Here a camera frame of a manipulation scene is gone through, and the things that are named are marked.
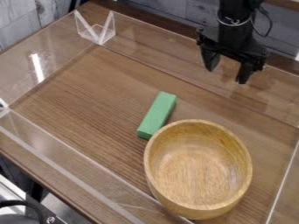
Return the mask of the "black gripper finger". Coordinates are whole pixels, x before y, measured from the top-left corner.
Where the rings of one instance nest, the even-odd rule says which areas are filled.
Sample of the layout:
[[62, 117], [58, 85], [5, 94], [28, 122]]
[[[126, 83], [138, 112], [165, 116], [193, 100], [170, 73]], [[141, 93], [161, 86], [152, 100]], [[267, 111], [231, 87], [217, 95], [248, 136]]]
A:
[[249, 78], [249, 75], [253, 73], [255, 65], [252, 62], [247, 61], [240, 64], [240, 68], [237, 70], [236, 82], [239, 84], [245, 84]]
[[220, 55], [205, 46], [200, 48], [200, 55], [201, 55], [204, 66], [211, 72], [220, 62]]

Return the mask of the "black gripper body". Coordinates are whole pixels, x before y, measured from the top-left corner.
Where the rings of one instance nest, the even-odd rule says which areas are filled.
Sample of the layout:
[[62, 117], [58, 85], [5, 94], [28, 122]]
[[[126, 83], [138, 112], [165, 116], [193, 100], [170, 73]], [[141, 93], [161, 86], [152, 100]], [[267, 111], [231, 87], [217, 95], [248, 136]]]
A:
[[196, 30], [196, 42], [212, 49], [220, 56], [224, 55], [244, 63], [252, 62], [255, 70], [264, 68], [267, 49], [257, 43], [253, 37], [255, 19], [249, 17], [239, 24], [229, 24], [229, 21], [220, 20], [216, 26], [200, 27]]

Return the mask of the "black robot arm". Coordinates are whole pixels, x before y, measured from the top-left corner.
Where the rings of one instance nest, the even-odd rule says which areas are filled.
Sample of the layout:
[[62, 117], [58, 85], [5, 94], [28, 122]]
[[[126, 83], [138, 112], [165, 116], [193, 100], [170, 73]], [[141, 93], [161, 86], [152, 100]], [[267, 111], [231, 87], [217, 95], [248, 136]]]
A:
[[253, 37], [256, 11], [263, 0], [219, 0], [217, 26], [196, 30], [196, 44], [205, 68], [212, 71], [220, 56], [240, 63], [236, 82], [245, 84], [255, 71], [261, 71], [267, 49]]

